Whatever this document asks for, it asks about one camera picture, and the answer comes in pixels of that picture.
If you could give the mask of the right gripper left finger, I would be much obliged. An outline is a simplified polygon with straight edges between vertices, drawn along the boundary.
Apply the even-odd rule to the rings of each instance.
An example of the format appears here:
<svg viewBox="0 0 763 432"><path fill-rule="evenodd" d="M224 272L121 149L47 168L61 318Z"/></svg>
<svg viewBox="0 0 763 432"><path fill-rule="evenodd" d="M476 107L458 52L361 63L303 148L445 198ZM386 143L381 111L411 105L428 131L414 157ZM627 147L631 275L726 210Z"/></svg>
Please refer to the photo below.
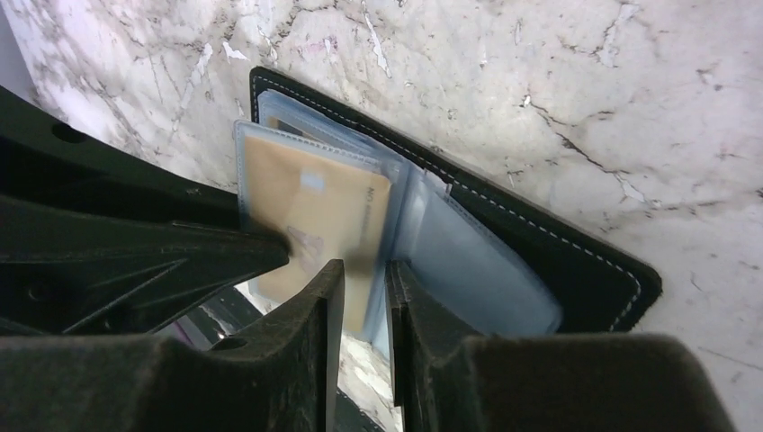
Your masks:
<svg viewBox="0 0 763 432"><path fill-rule="evenodd" d="M345 265L210 350L173 337L5 337L4 431L329 431Z"/></svg>

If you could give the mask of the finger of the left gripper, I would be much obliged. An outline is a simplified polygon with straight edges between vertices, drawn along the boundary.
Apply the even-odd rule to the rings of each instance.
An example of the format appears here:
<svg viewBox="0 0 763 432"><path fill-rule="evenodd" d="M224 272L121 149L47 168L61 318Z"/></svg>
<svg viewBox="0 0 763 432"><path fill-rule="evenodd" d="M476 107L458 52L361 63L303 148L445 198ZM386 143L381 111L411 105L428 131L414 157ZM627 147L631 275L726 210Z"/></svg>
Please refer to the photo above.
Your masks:
<svg viewBox="0 0 763 432"><path fill-rule="evenodd" d="M284 266L232 193L174 175L1 93L1 332L149 333Z"/></svg>

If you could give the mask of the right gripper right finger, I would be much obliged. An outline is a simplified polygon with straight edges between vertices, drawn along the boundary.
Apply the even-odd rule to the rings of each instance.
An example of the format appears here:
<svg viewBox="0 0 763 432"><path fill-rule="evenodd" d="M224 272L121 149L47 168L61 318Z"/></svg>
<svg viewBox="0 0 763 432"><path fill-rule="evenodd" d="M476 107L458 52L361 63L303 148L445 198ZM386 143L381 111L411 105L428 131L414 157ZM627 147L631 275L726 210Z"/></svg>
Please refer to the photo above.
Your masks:
<svg viewBox="0 0 763 432"><path fill-rule="evenodd" d="M696 357L653 334L483 336L385 268L395 404L407 431L731 431Z"/></svg>

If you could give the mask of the black leather card holder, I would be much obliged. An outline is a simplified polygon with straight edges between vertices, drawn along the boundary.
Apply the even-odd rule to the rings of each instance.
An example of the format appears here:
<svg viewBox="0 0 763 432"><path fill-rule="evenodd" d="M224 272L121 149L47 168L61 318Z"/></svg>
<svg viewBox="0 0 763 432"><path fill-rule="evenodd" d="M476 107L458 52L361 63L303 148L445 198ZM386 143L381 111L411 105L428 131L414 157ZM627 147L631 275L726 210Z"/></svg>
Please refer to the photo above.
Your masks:
<svg viewBox="0 0 763 432"><path fill-rule="evenodd" d="M372 138L452 187L455 200L505 241L561 303L562 333L627 332L662 293L658 272L474 170L384 123L267 67L249 72L250 113L263 116L258 96L274 90Z"/></svg>

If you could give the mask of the tan card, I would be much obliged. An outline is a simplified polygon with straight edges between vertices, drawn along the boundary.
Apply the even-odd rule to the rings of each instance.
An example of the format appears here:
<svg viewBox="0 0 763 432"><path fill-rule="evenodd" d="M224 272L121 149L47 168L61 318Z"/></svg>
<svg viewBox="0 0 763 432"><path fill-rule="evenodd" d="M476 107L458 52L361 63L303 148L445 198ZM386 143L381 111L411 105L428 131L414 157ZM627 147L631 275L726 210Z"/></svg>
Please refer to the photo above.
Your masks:
<svg viewBox="0 0 763 432"><path fill-rule="evenodd" d="M274 140L243 143L247 212L282 232L287 265L259 277L257 289L285 302L332 259L345 265L344 328L363 331L390 198L390 180Z"/></svg>

